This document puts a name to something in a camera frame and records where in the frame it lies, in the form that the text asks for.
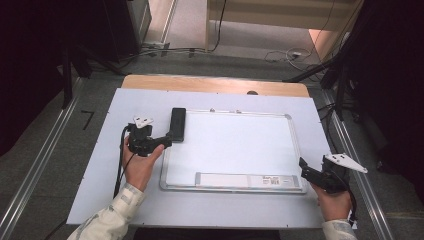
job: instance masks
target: white sleeve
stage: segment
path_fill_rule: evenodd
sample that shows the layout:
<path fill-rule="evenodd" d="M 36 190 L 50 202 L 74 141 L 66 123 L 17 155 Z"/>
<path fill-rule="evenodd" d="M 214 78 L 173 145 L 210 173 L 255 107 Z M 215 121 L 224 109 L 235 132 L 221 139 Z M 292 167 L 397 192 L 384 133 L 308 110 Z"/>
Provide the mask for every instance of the white sleeve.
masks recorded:
<path fill-rule="evenodd" d="M 355 233 L 347 220 L 333 220 L 322 224 L 327 240 L 356 240 Z"/>
<path fill-rule="evenodd" d="M 128 224 L 143 202 L 145 194 L 125 183 L 109 207 L 102 209 L 81 224 L 68 240 L 73 239 L 122 239 Z"/>

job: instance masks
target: wooden edge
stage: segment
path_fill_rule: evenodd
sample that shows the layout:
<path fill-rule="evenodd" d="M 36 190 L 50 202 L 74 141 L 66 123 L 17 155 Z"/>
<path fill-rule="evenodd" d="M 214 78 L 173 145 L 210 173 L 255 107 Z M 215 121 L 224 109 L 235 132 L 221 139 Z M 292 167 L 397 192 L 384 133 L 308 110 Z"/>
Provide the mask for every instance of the wooden edge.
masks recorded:
<path fill-rule="evenodd" d="M 265 96 L 309 97 L 301 83 L 265 82 L 234 78 L 207 78 L 166 75 L 128 75 L 122 88 L 165 91 L 247 94 L 254 91 Z"/>

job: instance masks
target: white board surface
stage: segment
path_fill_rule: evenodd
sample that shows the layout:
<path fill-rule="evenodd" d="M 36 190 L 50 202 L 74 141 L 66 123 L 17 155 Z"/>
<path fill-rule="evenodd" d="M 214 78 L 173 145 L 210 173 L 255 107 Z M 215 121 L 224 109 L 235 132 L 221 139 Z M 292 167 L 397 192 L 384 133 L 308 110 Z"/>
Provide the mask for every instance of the white board surface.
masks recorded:
<path fill-rule="evenodd" d="M 161 186 L 304 193 L 298 161 L 289 115 L 188 110 L 184 142 L 166 150 Z"/>

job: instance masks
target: human hand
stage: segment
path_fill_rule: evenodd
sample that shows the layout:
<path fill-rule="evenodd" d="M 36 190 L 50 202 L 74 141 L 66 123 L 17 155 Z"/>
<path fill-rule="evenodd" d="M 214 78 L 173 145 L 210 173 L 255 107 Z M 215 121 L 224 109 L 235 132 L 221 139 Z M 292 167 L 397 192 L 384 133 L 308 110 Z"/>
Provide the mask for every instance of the human hand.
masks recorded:
<path fill-rule="evenodd" d="M 148 157 L 140 157 L 136 154 L 134 155 L 134 153 L 130 151 L 128 148 L 128 137 L 126 137 L 123 146 L 122 166 L 125 169 L 127 183 L 143 192 L 152 176 L 153 165 L 162 154 L 164 148 L 165 147 L 161 144 L 157 146 Z"/>
<path fill-rule="evenodd" d="M 351 209 L 350 195 L 347 191 L 328 194 L 315 184 L 311 183 L 311 186 L 318 195 L 318 206 L 321 207 L 321 212 L 326 222 L 347 219 Z"/>

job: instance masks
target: metal rail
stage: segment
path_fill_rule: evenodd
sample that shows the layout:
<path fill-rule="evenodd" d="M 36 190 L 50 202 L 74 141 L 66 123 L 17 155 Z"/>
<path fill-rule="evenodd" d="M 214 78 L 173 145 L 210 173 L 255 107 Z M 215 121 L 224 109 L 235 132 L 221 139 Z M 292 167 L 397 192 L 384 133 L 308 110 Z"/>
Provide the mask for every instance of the metal rail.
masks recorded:
<path fill-rule="evenodd" d="M 10 201 L 9 206 L 7 207 L 0 223 L 1 240 L 7 240 L 12 235 L 12 231 L 15 228 L 15 225 L 18 222 L 26 204 L 28 203 L 31 194 L 34 191 L 35 186 L 37 185 L 37 182 L 40 179 L 59 138 L 62 135 L 66 123 L 72 115 L 75 105 L 77 104 L 81 95 L 81 89 L 83 86 L 84 81 L 81 78 L 78 78 L 73 88 L 73 92 L 75 93 L 74 98 L 70 102 L 67 109 L 61 110 L 55 124 L 53 125 L 52 130 L 47 136 L 46 141 L 41 147 L 40 152 L 35 158 L 34 163 L 28 171 L 24 181 Z"/>
<path fill-rule="evenodd" d="M 323 94 L 326 104 L 334 102 L 331 90 L 324 90 Z M 344 122 L 339 120 L 337 114 L 333 113 L 332 118 L 346 154 L 361 164 Z M 362 197 L 364 198 L 365 205 L 367 206 L 368 213 L 374 224 L 374 228 L 379 239 L 395 239 L 367 175 L 357 171 L 353 171 L 353 175 L 358 183 L 359 190 L 361 191 Z"/>

